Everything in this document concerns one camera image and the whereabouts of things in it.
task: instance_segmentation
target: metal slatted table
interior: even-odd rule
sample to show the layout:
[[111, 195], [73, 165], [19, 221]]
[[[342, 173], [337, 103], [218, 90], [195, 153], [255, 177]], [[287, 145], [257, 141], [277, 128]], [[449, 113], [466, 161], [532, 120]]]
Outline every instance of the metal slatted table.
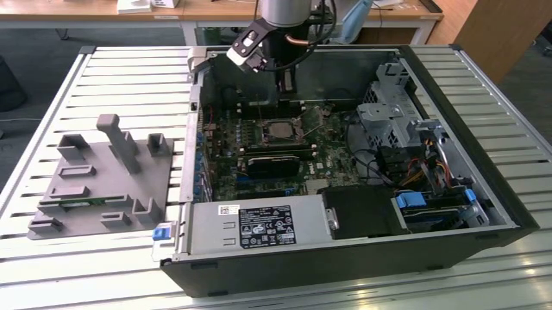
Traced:
[[[178, 216], [188, 96], [187, 47], [98, 48], [79, 55], [0, 195], [1, 309], [511, 309], [552, 302], [552, 151], [461, 51], [416, 46], [541, 230], [450, 269], [223, 298], [192, 299], [151, 259], [151, 232], [31, 241], [27, 225], [65, 133], [107, 141], [96, 116], [120, 115], [135, 139], [174, 138], [167, 220]], [[430, 116], [432, 107], [420, 101]]]

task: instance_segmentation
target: copper tube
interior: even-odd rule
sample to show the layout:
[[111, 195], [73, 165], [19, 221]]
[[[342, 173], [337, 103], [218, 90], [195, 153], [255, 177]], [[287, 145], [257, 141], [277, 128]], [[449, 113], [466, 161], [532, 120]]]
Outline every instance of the copper tube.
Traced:
[[287, 42], [291, 43], [293, 45], [299, 45], [301, 47], [307, 47], [307, 46], [309, 46], [309, 41], [295, 39], [295, 38], [291, 37], [291, 35], [289, 35], [289, 34], [286, 34], [286, 40], [287, 40]]

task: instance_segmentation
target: gray 3d-printed holder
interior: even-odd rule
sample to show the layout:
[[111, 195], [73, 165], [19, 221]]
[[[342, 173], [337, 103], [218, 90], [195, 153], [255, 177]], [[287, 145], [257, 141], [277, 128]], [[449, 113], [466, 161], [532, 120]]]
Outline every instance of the gray 3d-printed holder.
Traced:
[[110, 143], [63, 136], [63, 157], [28, 226], [29, 239], [139, 231], [163, 222], [174, 141], [163, 134], [134, 141], [118, 124], [116, 114], [98, 118]]

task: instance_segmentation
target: green circuit board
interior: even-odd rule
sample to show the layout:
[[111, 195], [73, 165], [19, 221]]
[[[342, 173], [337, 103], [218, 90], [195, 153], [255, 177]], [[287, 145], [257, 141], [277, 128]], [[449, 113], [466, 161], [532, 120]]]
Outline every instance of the green circuit board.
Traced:
[[238, 128], [255, 126], [255, 120], [241, 120], [227, 113], [219, 119], [218, 130], [212, 134], [212, 150], [210, 157], [212, 168], [212, 199], [215, 201], [265, 198], [273, 195], [299, 196], [315, 194], [315, 189], [323, 185], [342, 186], [359, 183], [358, 171], [350, 160], [343, 142], [343, 117], [350, 112], [327, 113], [323, 119], [311, 112], [322, 109], [322, 104], [306, 103], [306, 112], [301, 116], [302, 130], [307, 145], [315, 144], [313, 160], [302, 160], [298, 173], [289, 178], [251, 180], [238, 169], [246, 160], [239, 155], [239, 148], [246, 143], [261, 140], [254, 128], [253, 139], [239, 137]]

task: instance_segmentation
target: motherboard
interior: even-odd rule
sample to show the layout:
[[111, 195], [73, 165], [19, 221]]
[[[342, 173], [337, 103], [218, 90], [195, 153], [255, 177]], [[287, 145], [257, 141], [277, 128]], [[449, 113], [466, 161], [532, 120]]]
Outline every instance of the motherboard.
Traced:
[[343, 132], [350, 111], [323, 101], [261, 105], [207, 117], [212, 200], [317, 194], [359, 180]]

